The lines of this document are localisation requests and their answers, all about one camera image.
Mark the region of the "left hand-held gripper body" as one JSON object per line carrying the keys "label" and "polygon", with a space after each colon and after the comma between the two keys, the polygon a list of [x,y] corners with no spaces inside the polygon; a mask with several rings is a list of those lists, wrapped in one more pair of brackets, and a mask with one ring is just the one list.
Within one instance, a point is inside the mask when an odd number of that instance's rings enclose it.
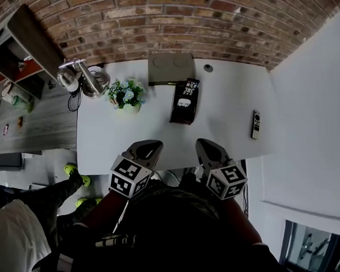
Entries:
{"label": "left hand-held gripper body", "polygon": [[147,186],[153,173],[154,162],[135,159],[131,153],[117,156],[111,167],[110,188],[130,199]]}

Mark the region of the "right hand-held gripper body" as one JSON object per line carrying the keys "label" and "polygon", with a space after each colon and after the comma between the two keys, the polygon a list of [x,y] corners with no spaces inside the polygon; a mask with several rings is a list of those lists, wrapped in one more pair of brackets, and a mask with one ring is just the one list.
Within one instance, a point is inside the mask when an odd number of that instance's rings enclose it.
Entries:
{"label": "right hand-held gripper body", "polygon": [[247,185],[247,175],[235,161],[230,161],[228,166],[216,168],[201,161],[200,166],[204,170],[205,186],[220,200],[234,198]]}

